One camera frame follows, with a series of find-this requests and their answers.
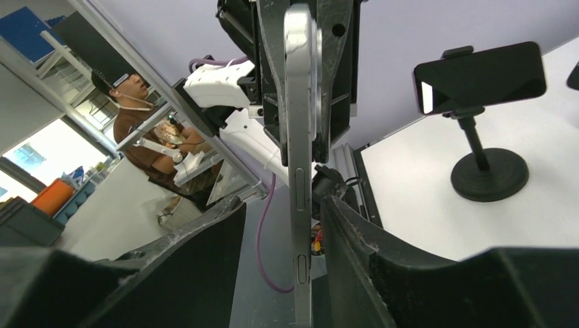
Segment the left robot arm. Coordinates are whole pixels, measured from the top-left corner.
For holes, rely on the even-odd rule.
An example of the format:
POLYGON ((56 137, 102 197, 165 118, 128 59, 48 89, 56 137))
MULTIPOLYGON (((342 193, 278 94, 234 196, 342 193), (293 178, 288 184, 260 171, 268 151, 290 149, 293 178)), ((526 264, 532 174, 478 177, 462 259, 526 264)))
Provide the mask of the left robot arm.
MULTIPOLYGON (((219 1, 216 17, 240 59, 194 59, 190 75, 174 90, 193 110, 205 134, 243 149, 287 182, 287 114, 281 54, 283 19, 292 1, 219 1)), ((356 110, 360 1, 308 1, 317 26, 321 61, 321 105, 311 119, 315 163, 325 163, 331 148, 350 129, 356 110)))

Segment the black round base stand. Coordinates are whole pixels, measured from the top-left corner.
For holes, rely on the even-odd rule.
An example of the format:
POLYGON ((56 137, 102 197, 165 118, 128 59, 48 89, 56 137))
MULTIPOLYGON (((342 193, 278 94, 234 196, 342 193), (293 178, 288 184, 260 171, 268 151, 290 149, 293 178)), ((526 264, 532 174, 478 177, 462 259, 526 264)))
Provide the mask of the black round base stand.
MULTIPOLYGON (((445 51, 444 58, 452 54, 474 52, 471 46, 445 51)), ((485 107, 456 109, 443 116, 457 120, 463 130, 471 152, 462 157, 451 172, 451 184, 462 197, 476 202, 495 202, 508 198, 525 186, 529 171, 525 160, 504 148, 484 148, 477 133, 476 116, 485 107)))

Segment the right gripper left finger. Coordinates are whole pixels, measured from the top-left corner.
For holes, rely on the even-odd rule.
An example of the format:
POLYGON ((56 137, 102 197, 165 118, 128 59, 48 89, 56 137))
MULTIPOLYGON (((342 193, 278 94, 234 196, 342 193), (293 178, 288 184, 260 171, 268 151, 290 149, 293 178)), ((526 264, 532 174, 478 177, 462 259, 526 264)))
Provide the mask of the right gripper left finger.
POLYGON ((246 204, 202 216, 115 260, 1 248, 2 327, 227 327, 246 204))

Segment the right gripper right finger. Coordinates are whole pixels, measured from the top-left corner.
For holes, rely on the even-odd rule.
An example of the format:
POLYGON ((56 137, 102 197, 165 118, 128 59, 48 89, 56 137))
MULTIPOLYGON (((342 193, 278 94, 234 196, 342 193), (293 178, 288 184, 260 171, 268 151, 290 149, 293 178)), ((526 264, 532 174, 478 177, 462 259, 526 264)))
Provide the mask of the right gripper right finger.
POLYGON ((577 327, 578 250, 498 247, 456 262, 337 197, 322 201, 336 327, 577 327))

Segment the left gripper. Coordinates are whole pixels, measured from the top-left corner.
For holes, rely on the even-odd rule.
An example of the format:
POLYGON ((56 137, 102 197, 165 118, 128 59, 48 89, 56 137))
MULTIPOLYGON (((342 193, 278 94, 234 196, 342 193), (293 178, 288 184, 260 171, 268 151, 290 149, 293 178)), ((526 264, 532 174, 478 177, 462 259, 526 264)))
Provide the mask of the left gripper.
MULTIPOLYGON (((221 27, 255 64, 257 102, 265 111, 265 131, 287 163, 287 122, 283 100, 283 19, 293 1, 218 1, 221 27)), ((358 50, 361 1, 307 1, 322 31, 322 110, 312 157, 327 163, 332 147, 350 128, 358 96, 358 50)))

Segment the phone from wooden stand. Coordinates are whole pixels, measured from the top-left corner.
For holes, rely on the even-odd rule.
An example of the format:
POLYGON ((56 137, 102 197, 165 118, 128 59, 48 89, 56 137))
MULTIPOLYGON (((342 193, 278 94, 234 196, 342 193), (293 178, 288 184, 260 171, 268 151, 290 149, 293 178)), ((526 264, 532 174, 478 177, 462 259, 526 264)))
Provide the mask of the phone from wooden stand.
POLYGON ((312 327, 311 155, 317 97, 317 26, 305 3, 284 16, 285 111, 297 327, 312 327))

